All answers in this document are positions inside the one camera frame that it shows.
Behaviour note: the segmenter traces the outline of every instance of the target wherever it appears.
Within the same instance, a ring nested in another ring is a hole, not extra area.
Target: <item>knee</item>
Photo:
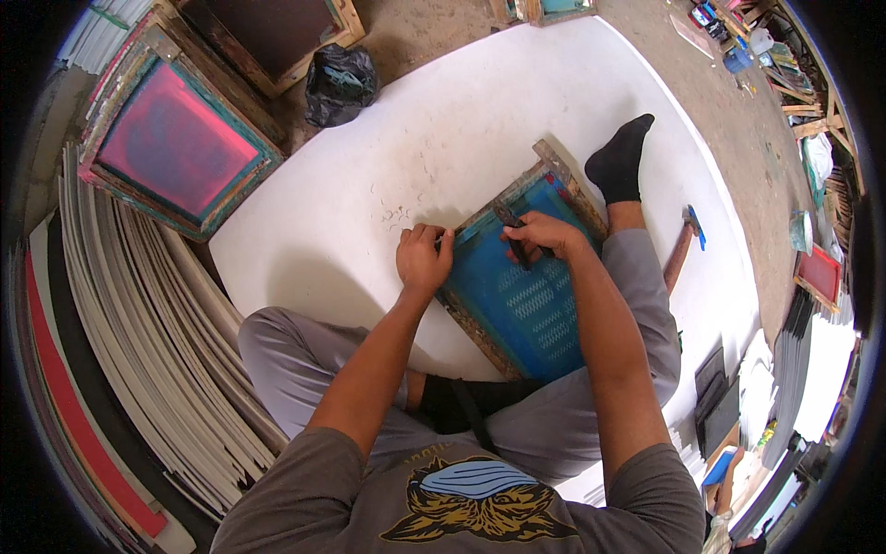
[[[652,382],[656,389],[658,403],[664,406],[680,384],[680,339],[674,325],[672,332],[663,332],[660,340],[655,341],[652,348],[647,346],[649,369],[652,371]]]
[[[299,316],[278,306],[268,306],[251,314],[237,332],[240,356],[246,361],[250,354],[266,350],[268,343],[278,343],[281,339],[288,343],[299,342],[294,317]]]
[[[677,392],[680,384],[680,346],[675,342],[672,347],[668,345],[662,348],[657,355],[650,355],[649,367],[652,370],[652,383],[656,389],[658,404],[664,406]]]

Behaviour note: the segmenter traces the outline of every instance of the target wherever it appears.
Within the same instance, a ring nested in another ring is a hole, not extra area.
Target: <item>blue silkscreen mesh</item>
[[[517,215],[537,210],[574,225],[587,237],[557,193],[562,188],[548,174],[507,203]],[[505,256],[508,243],[500,235],[501,222],[492,210],[459,233],[444,288],[457,295],[525,377],[549,383],[583,367],[565,262],[542,257],[526,271]]]

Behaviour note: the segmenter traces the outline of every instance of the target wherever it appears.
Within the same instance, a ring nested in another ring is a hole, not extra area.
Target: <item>pink screen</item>
[[[127,101],[98,161],[200,215],[258,151],[165,63]]]

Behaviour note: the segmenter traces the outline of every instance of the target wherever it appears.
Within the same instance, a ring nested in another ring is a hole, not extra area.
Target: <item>paint container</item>
[[[809,212],[794,212],[788,225],[790,247],[812,255],[812,218]]]
[[[729,73],[740,73],[744,69],[750,67],[751,57],[747,51],[739,48],[733,48],[723,57],[723,65],[729,70]]]
[[[750,51],[758,56],[775,45],[772,35],[765,28],[754,29],[750,32]]]

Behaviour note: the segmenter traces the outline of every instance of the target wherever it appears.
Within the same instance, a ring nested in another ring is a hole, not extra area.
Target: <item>gray t-shirt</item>
[[[628,460],[609,507],[565,502],[476,446],[440,443],[364,474],[356,443],[308,429],[219,527],[233,552],[700,552],[703,505],[670,444]]]

